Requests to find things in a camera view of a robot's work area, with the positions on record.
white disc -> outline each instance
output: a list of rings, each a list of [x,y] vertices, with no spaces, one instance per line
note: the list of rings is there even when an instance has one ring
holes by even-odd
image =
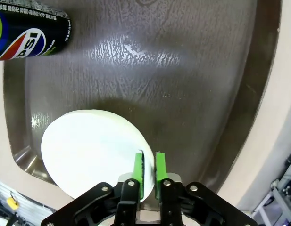
[[[56,119],[42,138],[42,159],[54,182],[77,198],[100,182],[115,186],[144,153],[144,199],[154,187],[154,156],[129,121],[111,112],[80,110]]]

black can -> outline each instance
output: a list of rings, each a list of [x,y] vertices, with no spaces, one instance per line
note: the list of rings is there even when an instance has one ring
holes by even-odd
[[[55,54],[70,34],[64,11],[34,0],[0,0],[0,60]]]

yellow tag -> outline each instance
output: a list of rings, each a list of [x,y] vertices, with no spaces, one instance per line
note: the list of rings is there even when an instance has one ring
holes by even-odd
[[[17,210],[18,209],[18,207],[19,207],[19,205],[18,205],[18,203],[14,200],[14,198],[12,198],[12,197],[9,197],[8,199],[7,199],[7,204],[10,206],[10,208],[11,209],[13,209],[13,210]]]

silver bolt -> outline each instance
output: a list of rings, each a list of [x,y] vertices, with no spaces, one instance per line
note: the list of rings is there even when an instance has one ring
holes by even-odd
[[[102,189],[103,192],[107,192],[108,191],[108,187],[107,186],[103,186],[101,189]]]
[[[198,188],[197,188],[197,186],[192,185],[192,186],[190,187],[190,190],[193,191],[193,192],[196,192],[196,191],[198,190]]]
[[[163,182],[163,184],[164,184],[165,186],[170,186],[170,185],[171,185],[171,182],[170,182],[169,180],[165,180],[165,181]]]
[[[134,186],[134,185],[135,185],[135,182],[133,182],[133,181],[129,181],[129,182],[128,182],[128,185],[129,185],[129,186]]]

red and blue logo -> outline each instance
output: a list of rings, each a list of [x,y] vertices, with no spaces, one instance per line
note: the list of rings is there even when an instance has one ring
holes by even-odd
[[[44,33],[37,28],[23,32],[0,56],[0,60],[37,56],[46,46]]]

